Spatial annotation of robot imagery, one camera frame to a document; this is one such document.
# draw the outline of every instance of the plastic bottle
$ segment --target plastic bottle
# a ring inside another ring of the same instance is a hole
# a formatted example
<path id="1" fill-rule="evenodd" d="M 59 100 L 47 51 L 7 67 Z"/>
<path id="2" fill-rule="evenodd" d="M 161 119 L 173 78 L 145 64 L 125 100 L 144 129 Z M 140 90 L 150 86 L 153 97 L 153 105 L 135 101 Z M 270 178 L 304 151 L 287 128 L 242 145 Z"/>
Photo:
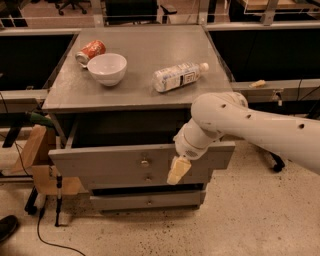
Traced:
<path id="1" fill-rule="evenodd" d="M 166 92 L 197 81 L 201 73 L 208 71 L 208 63 L 185 62 L 153 73 L 152 85 L 158 92 Z"/>

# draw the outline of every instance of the white bowl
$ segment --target white bowl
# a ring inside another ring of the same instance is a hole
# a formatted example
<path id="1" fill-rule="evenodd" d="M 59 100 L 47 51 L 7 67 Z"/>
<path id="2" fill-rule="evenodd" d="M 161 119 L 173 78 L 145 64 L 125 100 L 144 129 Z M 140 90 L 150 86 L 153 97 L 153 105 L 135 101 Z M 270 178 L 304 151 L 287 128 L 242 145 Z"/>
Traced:
<path id="1" fill-rule="evenodd" d="M 127 70 L 127 60 L 116 53 L 105 53 L 92 58 L 87 65 L 92 77 L 106 86 L 118 84 Z"/>

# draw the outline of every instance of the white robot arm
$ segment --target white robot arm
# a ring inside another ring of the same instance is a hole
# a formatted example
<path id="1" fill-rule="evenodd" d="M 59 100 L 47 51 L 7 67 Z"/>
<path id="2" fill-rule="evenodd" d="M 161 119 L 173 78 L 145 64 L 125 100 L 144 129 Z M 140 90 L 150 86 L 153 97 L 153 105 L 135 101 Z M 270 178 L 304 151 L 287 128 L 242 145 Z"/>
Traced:
<path id="1" fill-rule="evenodd" d="M 241 137 L 276 155 L 320 174 L 320 122 L 248 108 L 239 93 L 207 93 L 191 107 L 192 118 L 174 141 L 179 157 L 173 160 L 169 184 L 177 184 L 208 146 L 224 134 Z"/>

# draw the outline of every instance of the can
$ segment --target can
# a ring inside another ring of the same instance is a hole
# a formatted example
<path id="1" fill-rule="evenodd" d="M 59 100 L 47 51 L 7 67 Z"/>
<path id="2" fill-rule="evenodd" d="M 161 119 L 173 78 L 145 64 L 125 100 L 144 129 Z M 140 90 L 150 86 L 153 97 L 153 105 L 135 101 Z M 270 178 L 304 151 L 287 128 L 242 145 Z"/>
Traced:
<path id="1" fill-rule="evenodd" d="M 80 65 L 83 68 L 86 68 L 89 60 L 97 55 L 104 54 L 105 52 L 105 45 L 100 40 L 94 40 L 85 45 L 79 52 L 77 52 L 75 57 Z"/>

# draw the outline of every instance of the metal cabinet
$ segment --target metal cabinet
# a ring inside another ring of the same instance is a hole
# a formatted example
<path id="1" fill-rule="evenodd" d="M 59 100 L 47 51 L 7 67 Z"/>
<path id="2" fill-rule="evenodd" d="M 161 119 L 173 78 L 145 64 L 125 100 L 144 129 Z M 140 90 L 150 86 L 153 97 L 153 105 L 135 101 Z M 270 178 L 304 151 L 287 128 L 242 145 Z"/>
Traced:
<path id="1" fill-rule="evenodd" d="M 107 88 L 74 55 L 99 39 L 128 61 L 124 79 Z M 158 93 L 155 70 L 192 61 L 210 69 L 183 89 Z M 176 154 L 173 137 L 206 92 L 231 91 L 208 33 L 197 25 L 82 29 L 43 106 L 62 149 L 49 152 L 63 176 L 78 176 L 100 211 L 199 206 L 214 169 L 227 167 L 233 142 L 217 142 L 176 186 L 167 184 Z"/>
<path id="2" fill-rule="evenodd" d="M 80 178 L 98 210 L 200 206 L 213 170 L 227 168 L 234 143 L 213 143 L 178 185 L 168 185 L 173 136 L 189 120 L 188 112 L 78 114 L 66 148 L 49 156 L 63 176 Z"/>

